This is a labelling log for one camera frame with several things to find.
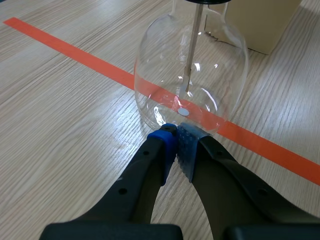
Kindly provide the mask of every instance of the glass flask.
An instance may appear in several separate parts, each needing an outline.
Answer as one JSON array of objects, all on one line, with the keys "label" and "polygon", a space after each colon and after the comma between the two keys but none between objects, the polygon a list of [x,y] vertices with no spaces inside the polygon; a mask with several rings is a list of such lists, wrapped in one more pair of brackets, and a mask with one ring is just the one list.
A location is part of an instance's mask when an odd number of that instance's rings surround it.
[{"label": "glass flask", "polygon": [[[154,130],[192,123],[215,133],[230,119],[248,72],[244,38],[225,22],[228,0],[173,0],[146,30],[134,66],[135,100]],[[207,4],[225,3],[223,13]],[[210,17],[212,32],[205,32]]]}]

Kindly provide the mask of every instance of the orange tape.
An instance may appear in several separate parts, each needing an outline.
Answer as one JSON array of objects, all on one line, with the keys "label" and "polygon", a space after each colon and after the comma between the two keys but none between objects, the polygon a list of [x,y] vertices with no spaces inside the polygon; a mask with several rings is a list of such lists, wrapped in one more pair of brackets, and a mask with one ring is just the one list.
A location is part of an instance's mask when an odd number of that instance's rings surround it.
[{"label": "orange tape", "polygon": [[[72,46],[40,29],[23,22],[15,17],[10,18],[4,22],[6,25],[18,30],[19,32],[28,35],[29,37],[47,45],[48,47],[57,50],[58,52],[72,58],[73,60],[95,70],[98,73],[126,86],[129,89],[134,89],[134,76],[102,59],[95,57],[75,46]],[[147,86],[142,91],[143,94],[147,95],[150,91],[152,92],[155,88],[160,88],[148,81],[145,81]],[[161,89],[162,94],[166,93],[171,95],[172,93]],[[154,97],[153,100],[159,100],[160,96]],[[184,102],[183,104],[193,108],[193,103]],[[210,125],[211,120],[217,120],[217,116],[210,112],[206,113],[205,119],[199,121],[206,129],[210,129],[213,126]],[[291,172],[320,185],[320,165],[302,157],[294,152],[291,152],[263,137],[256,135],[232,122],[227,122],[218,131],[223,137],[230,139],[231,141],[261,155],[262,157],[290,170]]]}]

